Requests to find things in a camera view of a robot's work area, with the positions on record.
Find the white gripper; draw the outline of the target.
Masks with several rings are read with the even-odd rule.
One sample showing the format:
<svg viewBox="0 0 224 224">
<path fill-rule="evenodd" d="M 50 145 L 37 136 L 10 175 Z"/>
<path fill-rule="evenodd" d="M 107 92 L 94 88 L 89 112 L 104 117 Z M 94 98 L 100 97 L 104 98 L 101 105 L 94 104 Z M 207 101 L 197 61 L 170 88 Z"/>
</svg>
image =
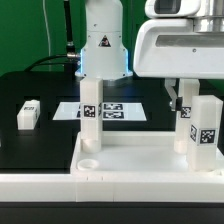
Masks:
<svg viewBox="0 0 224 224">
<path fill-rule="evenodd" d="M 196 33 L 191 19 L 151 19 L 139 29 L 133 69 L 139 77 L 166 78 L 172 111 L 182 109 L 175 79 L 224 79 L 224 33 Z"/>
</svg>

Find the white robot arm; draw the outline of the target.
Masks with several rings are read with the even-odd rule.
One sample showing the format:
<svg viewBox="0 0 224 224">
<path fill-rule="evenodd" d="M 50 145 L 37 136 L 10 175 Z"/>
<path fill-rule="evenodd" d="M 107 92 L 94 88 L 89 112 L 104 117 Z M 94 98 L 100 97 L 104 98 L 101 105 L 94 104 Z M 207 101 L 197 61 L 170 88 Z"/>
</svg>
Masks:
<svg viewBox="0 0 224 224">
<path fill-rule="evenodd" d="M 132 70 L 122 44 L 121 1 L 85 0 L 85 8 L 79 77 L 163 78 L 174 111 L 183 105 L 174 90 L 178 78 L 224 79 L 224 0 L 147 0 L 148 20 L 137 34 Z"/>
</svg>

